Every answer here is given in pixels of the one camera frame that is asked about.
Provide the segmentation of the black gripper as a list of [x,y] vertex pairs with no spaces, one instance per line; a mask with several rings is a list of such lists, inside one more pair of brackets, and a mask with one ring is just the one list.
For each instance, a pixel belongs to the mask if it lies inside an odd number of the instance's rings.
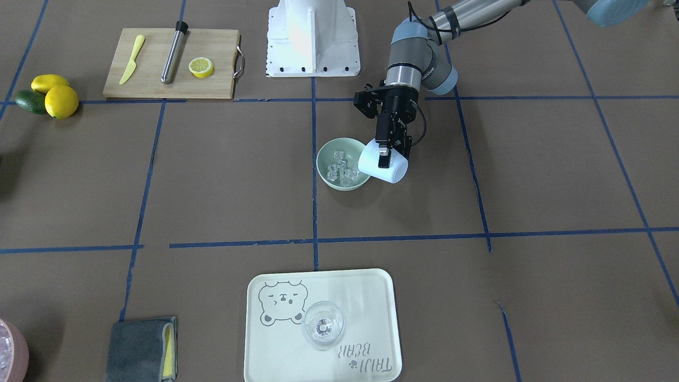
[[416,119],[419,92],[407,85],[386,85],[384,119],[377,119],[375,140],[378,142],[378,168],[390,168],[391,150],[396,149],[406,160],[414,139],[407,126]]

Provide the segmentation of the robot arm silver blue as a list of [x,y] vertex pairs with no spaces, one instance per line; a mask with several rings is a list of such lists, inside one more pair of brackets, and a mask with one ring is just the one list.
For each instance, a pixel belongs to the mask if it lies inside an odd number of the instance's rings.
[[458,73],[439,58],[440,48],[466,32],[499,22],[524,5],[525,1],[458,1],[428,17],[409,7],[408,17],[393,33],[385,80],[363,92],[369,100],[364,115],[377,121],[378,169],[392,167],[396,154],[409,157],[414,142],[407,126],[419,111],[420,89],[444,95],[456,86]]

